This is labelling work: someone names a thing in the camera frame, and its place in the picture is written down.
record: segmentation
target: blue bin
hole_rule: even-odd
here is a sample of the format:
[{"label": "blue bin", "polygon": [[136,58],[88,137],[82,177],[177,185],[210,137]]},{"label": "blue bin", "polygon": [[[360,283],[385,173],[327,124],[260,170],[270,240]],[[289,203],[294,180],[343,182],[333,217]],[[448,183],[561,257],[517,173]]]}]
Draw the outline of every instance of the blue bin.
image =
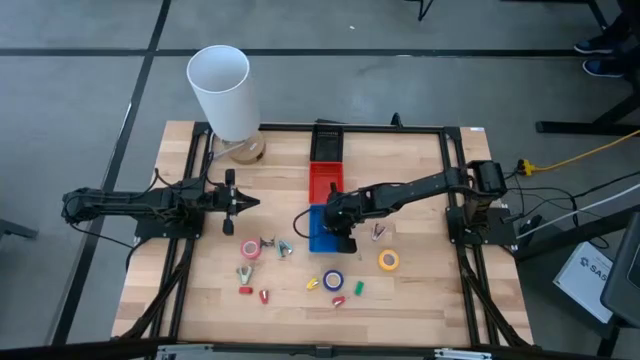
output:
[{"label": "blue bin", "polygon": [[324,227],[325,205],[311,205],[309,211],[309,251],[315,253],[338,252],[338,237],[327,233]]}]

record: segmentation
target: wooden board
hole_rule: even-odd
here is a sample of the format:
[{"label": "wooden board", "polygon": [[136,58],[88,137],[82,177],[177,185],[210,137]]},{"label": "wooden board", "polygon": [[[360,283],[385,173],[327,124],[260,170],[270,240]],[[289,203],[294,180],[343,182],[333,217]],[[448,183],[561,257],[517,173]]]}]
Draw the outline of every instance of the wooden board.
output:
[{"label": "wooden board", "polygon": [[[168,181],[182,178],[193,122],[168,122],[157,167]],[[464,128],[467,160],[489,159],[484,130]],[[461,281],[454,247],[445,225],[445,195],[405,206],[380,223],[388,227],[378,242],[370,240],[373,221],[354,231],[358,254],[311,254],[308,241],[292,229],[295,215],[308,208],[310,132],[265,131],[266,155],[257,164],[239,165],[227,157],[210,169],[213,181],[224,170],[236,169],[236,183],[247,195],[261,200],[257,207],[234,219],[235,235],[222,234],[223,214],[206,217],[203,236],[196,242],[180,325],[183,341],[281,344],[340,344],[390,346],[467,346]],[[423,134],[345,133],[345,190],[378,182],[404,182],[442,171],[438,138]],[[299,229],[308,231],[308,219]],[[273,248],[248,261],[240,243],[249,238],[284,239],[294,247],[278,258]],[[116,316],[113,335],[126,331],[158,289],[167,240],[153,239],[138,249],[131,265]],[[386,248],[400,256],[394,272],[378,267]],[[493,299],[507,320],[526,340],[531,331],[513,259],[497,247],[485,247],[485,261]],[[238,294],[236,268],[251,264],[254,295]],[[338,269],[345,275],[339,292],[347,301],[334,309],[336,296],[324,288],[307,291],[312,277]],[[363,281],[362,296],[353,291]],[[268,289],[263,305],[257,291]],[[476,310],[481,337],[486,341],[479,302]],[[165,311],[167,333],[171,306]]]}]

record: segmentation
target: gray floor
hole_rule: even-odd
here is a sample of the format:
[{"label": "gray floor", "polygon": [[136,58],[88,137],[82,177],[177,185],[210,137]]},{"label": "gray floor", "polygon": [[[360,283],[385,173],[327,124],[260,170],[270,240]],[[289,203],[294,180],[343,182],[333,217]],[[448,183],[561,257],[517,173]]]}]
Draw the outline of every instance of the gray floor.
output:
[{"label": "gray floor", "polygon": [[[146,48],[159,4],[5,0],[0,4],[0,47]],[[615,2],[600,5],[612,21]],[[589,8],[575,4],[436,0],[424,22],[415,21],[416,13],[417,4],[399,0],[174,0],[160,47],[225,43],[256,49],[566,49],[599,31]],[[264,121],[324,118],[386,124],[399,112],[407,125],[482,126],[494,159],[503,164],[514,164],[520,157],[550,164],[611,141],[541,135],[533,124],[592,120],[631,90],[621,80],[586,76],[577,59],[250,60]],[[154,60],[118,189],[148,184],[167,120],[205,120],[185,78],[187,61]],[[0,242],[0,348],[49,340],[80,241],[59,217],[60,197],[80,186],[99,186],[140,65],[138,57],[0,57],[0,218],[40,230],[33,241],[5,237]],[[639,116],[632,114],[628,121],[637,123]],[[636,169],[637,146],[637,139],[630,140],[588,160],[524,179],[522,186],[585,190]],[[635,181],[602,190],[581,204]],[[527,208],[538,202],[526,200]],[[632,194],[596,212],[604,215],[639,200],[640,193]],[[507,202],[520,207],[519,197],[509,195]],[[552,218],[563,211],[543,206],[540,213]],[[103,233],[130,241],[133,222],[108,219]],[[615,255],[618,238],[607,237],[613,245],[609,256]],[[108,338],[124,279],[124,257],[121,247],[100,242],[70,341]],[[595,352],[595,334],[527,284],[523,291],[537,344]],[[640,345],[634,342],[639,334],[623,331],[615,355],[640,358]]]}]

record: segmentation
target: white box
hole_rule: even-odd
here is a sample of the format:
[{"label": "white box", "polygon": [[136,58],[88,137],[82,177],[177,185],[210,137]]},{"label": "white box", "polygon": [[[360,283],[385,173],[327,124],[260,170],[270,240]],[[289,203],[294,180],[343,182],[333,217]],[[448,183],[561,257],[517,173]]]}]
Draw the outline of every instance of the white box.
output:
[{"label": "white box", "polygon": [[553,283],[602,323],[609,322],[611,311],[600,302],[609,277],[611,260],[589,242],[573,251]]}]

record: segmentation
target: yellow object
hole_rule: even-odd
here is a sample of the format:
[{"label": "yellow object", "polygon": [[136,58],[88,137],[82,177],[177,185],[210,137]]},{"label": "yellow object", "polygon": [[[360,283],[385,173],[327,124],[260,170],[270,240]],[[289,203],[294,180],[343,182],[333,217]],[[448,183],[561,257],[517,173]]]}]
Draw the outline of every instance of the yellow object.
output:
[{"label": "yellow object", "polygon": [[317,288],[318,285],[320,285],[320,282],[318,281],[318,279],[313,278],[313,279],[309,280],[309,282],[307,283],[307,290],[313,290],[313,289]]},{"label": "yellow object", "polygon": [[557,169],[560,166],[567,165],[570,162],[573,162],[573,161],[576,161],[576,160],[580,160],[580,159],[585,158],[585,157],[587,157],[589,155],[593,155],[593,154],[597,153],[598,151],[601,151],[601,150],[604,150],[604,149],[608,149],[608,148],[610,148],[610,147],[612,147],[614,145],[618,145],[619,143],[621,143],[621,142],[623,142],[623,141],[625,141],[627,139],[630,139],[630,138],[632,138],[632,137],[634,137],[634,136],[636,136],[638,134],[640,134],[640,130],[636,130],[636,131],[632,132],[629,135],[623,136],[623,137],[621,137],[620,139],[618,139],[616,141],[608,143],[607,145],[600,146],[597,149],[593,149],[591,151],[587,151],[584,154],[580,154],[578,156],[572,157],[571,159],[568,159],[568,160],[565,160],[565,161],[561,161],[561,162],[559,162],[557,164],[553,164],[553,165],[550,165],[550,166],[537,167],[537,166],[531,164],[529,162],[529,160],[523,159],[522,160],[523,161],[522,168],[520,168],[519,170],[523,171],[524,175],[531,176],[534,172],[542,172],[542,171],[549,171],[549,170]]},{"label": "yellow object", "polygon": [[392,271],[400,265],[400,257],[393,250],[384,250],[378,256],[378,265],[382,268],[382,270]]}]

